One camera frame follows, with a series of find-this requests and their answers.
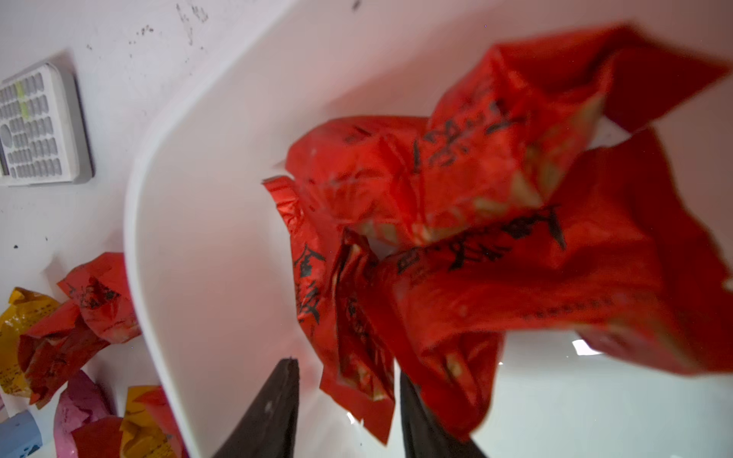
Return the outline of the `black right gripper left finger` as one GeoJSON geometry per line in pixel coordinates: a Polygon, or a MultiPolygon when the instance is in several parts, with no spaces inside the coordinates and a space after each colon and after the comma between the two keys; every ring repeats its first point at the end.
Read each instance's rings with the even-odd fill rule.
{"type": "Polygon", "coordinates": [[[297,359],[282,359],[241,421],[214,454],[216,458],[293,457],[300,405],[297,359]]]}

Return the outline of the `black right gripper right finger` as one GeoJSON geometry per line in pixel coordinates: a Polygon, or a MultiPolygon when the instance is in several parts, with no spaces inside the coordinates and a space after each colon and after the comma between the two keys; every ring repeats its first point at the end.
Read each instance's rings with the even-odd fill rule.
{"type": "Polygon", "coordinates": [[[424,405],[405,372],[400,374],[403,445],[408,458],[486,458],[473,442],[447,433],[424,405]]]}

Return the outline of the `yellow tea bag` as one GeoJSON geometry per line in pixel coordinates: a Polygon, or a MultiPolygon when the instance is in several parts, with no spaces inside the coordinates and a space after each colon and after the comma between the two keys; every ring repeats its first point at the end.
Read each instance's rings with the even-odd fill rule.
{"type": "Polygon", "coordinates": [[[189,456],[161,385],[128,389],[120,431],[121,457],[189,456]]]}
{"type": "Polygon", "coordinates": [[[61,303],[52,297],[17,287],[1,315],[1,387],[6,394],[30,398],[32,391],[18,362],[20,336],[53,314],[61,303]]]}

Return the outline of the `white storage box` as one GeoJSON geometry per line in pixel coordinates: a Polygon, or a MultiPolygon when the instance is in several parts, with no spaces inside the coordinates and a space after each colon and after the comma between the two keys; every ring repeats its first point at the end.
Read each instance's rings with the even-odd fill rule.
{"type": "MultiPolygon", "coordinates": [[[[632,22],[732,57],[728,1],[258,1],[145,141],[125,210],[143,336],[190,454],[220,448],[276,364],[300,363],[300,457],[400,457],[320,391],[286,227],[263,180],[337,116],[425,116],[494,42],[632,22]]],[[[728,457],[732,381],[508,337],[475,442],[492,457],[728,457]]]]}

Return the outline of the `red tea bag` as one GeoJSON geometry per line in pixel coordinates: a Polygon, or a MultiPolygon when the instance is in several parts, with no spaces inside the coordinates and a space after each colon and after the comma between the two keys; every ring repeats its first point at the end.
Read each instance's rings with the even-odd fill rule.
{"type": "Polygon", "coordinates": [[[78,305],[63,303],[19,338],[17,358],[32,391],[30,403],[44,408],[82,366],[109,345],[89,328],[78,305]]]}
{"type": "Polygon", "coordinates": [[[108,416],[76,429],[72,436],[78,458],[120,458],[122,419],[108,416]]]}
{"type": "Polygon", "coordinates": [[[359,290],[377,258],[294,179],[266,179],[290,236],[298,323],[324,366],[320,388],[381,443],[395,411],[394,360],[373,334],[359,290]]]}
{"type": "Polygon", "coordinates": [[[141,335],[123,253],[106,252],[74,268],[57,286],[100,339],[117,345],[141,335]]]}
{"type": "Polygon", "coordinates": [[[361,307],[447,431],[484,420],[510,331],[731,372],[730,274],[651,126],[730,70],[626,25],[501,43],[427,118],[337,118],[290,147],[286,177],[368,241],[361,307]]]}

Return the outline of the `pink tea bag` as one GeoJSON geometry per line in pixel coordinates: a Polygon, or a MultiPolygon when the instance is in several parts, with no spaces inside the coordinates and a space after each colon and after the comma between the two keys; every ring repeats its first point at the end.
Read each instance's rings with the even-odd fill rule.
{"type": "Polygon", "coordinates": [[[73,432],[111,415],[100,387],[83,370],[76,372],[61,393],[55,411],[53,439],[57,457],[78,457],[73,432]]]}

